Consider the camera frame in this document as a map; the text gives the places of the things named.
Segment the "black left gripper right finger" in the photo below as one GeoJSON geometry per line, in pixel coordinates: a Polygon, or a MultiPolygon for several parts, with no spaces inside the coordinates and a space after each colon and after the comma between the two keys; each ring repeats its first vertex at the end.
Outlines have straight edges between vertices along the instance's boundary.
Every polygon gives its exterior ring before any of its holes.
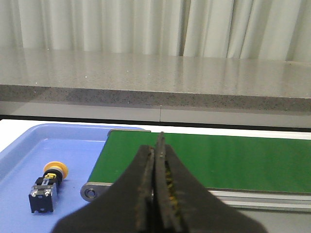
{"type": "Polygon", "coordinates": [[[205,189],[158,135],[154,166],[155,233],[265,233],[258,221],[205,189]]]}

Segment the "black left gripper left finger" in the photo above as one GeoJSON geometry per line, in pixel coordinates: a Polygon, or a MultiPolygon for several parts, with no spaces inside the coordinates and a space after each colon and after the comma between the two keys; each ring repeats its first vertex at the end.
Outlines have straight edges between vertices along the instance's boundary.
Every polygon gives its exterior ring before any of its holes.
{"type": "Polygon", "coordinates": [[[140,146],[117,181],[90,204],[62,218],[54,233],[151,233],[154,149],[140,146]]]}

